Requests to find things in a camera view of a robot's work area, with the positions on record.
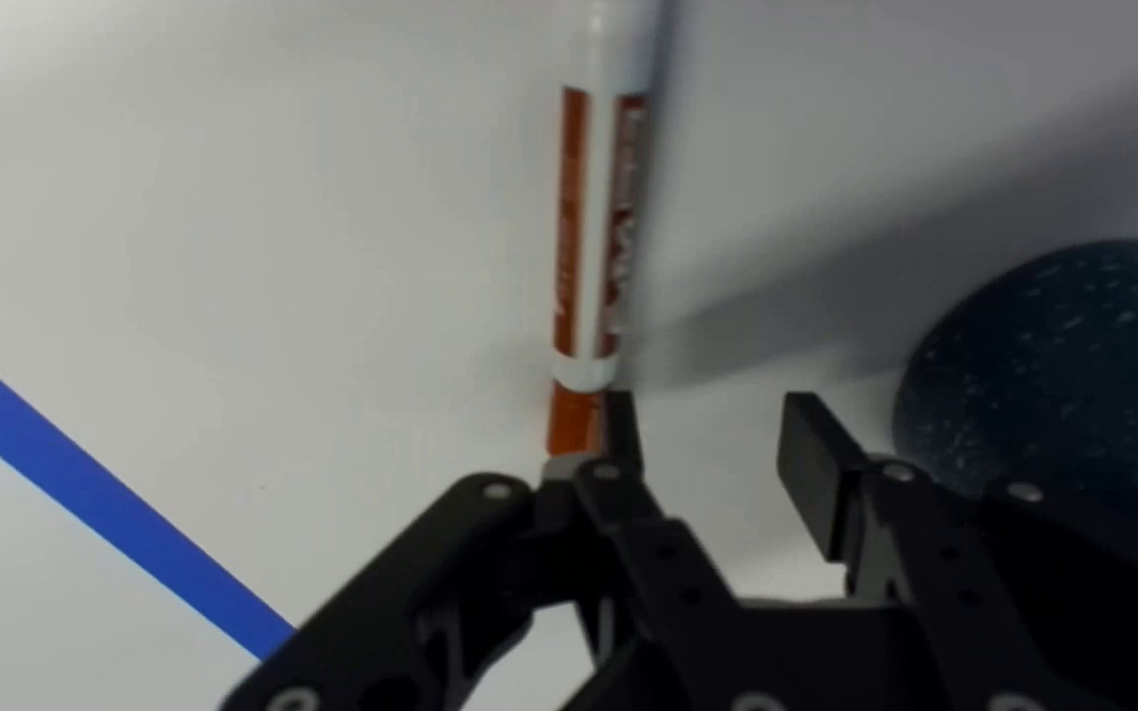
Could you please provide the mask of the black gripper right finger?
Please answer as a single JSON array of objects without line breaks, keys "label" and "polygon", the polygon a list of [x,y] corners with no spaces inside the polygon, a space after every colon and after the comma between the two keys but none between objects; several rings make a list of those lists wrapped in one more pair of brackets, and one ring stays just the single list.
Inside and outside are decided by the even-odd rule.
[{"label": "black gripper right finger", "polygon": [[1138,711],[1138,525],[1008,482],[977,501],[799,392],[777,482],[845,594],[777,625],[792,711]]}]

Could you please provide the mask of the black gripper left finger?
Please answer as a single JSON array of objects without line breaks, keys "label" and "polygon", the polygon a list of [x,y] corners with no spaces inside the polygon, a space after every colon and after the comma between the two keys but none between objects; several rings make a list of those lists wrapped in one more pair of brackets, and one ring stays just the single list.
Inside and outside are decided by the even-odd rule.
[{"label": "black gripper left finger", "polygon": [[750,689],[740,606],[644,488],[628,392],[605,400],[596,452],[554,457],[538,488],[458,480],[219,711],[460,711],[557,606],[596,658],[566,711],[730,711]]}]

